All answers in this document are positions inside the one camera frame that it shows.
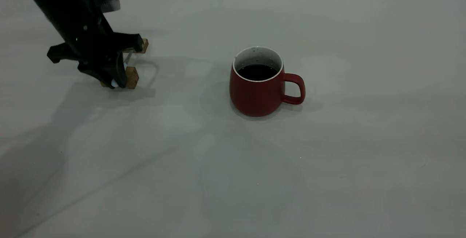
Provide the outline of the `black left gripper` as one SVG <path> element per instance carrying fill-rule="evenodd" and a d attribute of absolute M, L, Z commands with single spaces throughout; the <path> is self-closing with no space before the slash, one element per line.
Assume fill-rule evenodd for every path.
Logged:
<path fill-rule="evenodd" d="M 102 87 L 111 89 L 127 86 L 126 67 L 123 51 L 144 53 L 144 39 L 140 34 L 126 34 L 113 32 L 103 40 L 92 40 L 77 43 L 62 43 L 51 46 L 47 57 L 54 63 L 61 60 L 80 61 L 77 69 L 100 82 Z M 91 64 L 90 60 L 108 57 L 108 65 Z"/>

